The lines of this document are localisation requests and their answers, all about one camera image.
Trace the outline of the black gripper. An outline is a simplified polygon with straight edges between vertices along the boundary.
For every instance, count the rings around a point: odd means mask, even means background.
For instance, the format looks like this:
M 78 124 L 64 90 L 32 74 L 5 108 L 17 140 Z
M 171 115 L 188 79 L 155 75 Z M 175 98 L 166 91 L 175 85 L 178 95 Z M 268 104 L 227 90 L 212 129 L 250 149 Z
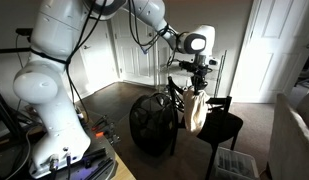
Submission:
M 208 58 L 206 55 L 196 54 L 192 62 L 180 61 L 179 66 L 187 72 L 191 72 L 192 84 L 197 88 L 205 88 L 208 83 L 205 80 L 207 73 L 211 72 L 210 65 L 216 65 L 217 61 L 213 58 Z

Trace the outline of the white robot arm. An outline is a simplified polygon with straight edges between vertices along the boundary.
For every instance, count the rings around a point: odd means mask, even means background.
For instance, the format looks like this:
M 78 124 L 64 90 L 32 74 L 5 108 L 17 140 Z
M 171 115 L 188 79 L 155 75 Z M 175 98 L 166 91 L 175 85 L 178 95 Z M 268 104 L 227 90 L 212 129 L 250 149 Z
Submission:
M 163 0 L 42 0 L 30 36 L 29 60 L 13 81 L 14 93 L 36 110 L 47 130 L 32 151 L 32 178 L 80 161 L 89 148 L 91 140 L 74 103 L 79 94 L 70 67 L 85 59 L 80 48 L 93 33 L 89 20 L 106 21 L 119 10 L 152 27 L 179 53 L 212 55 L 215 28 L 201 25 L 192 32 L 177 32 L 164 19 Z

